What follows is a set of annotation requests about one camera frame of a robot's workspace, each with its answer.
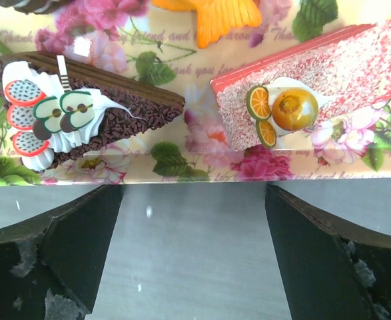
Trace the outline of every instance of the floral wrapping paper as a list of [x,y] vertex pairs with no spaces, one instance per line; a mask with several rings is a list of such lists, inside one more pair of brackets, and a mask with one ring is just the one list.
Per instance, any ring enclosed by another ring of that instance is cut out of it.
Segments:
[[[163,11],[146,0],[75,0],[47,16],[0,8],[0,40],[14,52],[64,54],[187,101],[184,115],[165,127],[41,174],[21,165],[4,120],[0,185],[391,177],[391,100],[282,137],[273,150],[260,145],[230,150],[212,77],[345,25],[391,19],[391,2],[386,7],[378,0],[299,2],[260,0],[260,27],[233,30],[203,50],[195,45],[194,13]],[[74,54],[80,37],[91,40],[88,57]]]

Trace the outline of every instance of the chocolate cake slice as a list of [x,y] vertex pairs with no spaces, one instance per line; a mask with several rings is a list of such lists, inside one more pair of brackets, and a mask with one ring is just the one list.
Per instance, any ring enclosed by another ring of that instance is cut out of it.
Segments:
[[13,7],[16,11],[23,13],[46,15],[71,1],[72,0],[0,0],[0,7]]
[[[38,74],[59,75],[57,56],[48,52],[27,52],[3,55],[0,58],[0,82],[4,68],[17,61],[26,61],[30,69]],[[148,129],[158,129],[170,123],[183,112],[185,98],[176,93],[145,85],[120,75],[100,70],[71,59],[66,59],[67,75],[71,89],[99,89],[102,95],[110,100],[125,106],[130,112],[110,107],[99,126],[97,136],[90,138],[87,144],[72,148],[68,153],[54,154],[53,164],[58,164],[82,157],[88,151],[96,151],[115,141],[129,138]],[[9,109],[12,103],[0,89],[0,95],[5,99],[5,108]]]

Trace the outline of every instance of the gray floor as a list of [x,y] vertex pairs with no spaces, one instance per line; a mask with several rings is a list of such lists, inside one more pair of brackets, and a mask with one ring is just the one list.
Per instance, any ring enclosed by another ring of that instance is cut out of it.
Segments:
[[[280,185],[322,209],[391,234],[391,179]],[[0,227],[90,189],[0,189]],[[264,213],[264,184],[130,186],[95,311],[86,319],[289,320]]]

